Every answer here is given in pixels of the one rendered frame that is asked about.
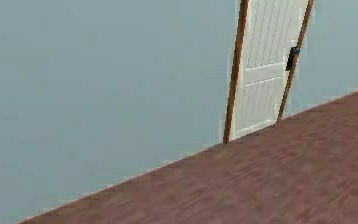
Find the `white panelled room door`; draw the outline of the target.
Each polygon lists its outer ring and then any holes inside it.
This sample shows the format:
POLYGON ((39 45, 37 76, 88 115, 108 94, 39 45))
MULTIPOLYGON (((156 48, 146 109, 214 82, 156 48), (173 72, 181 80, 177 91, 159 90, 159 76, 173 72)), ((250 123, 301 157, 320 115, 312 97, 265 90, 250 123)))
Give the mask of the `white panelled room door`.
POLYGON ((294 66, 286 71, 291 47, 301 45, 314 0, 235 0, 237 30, 223 142, 280 121, 294 66))

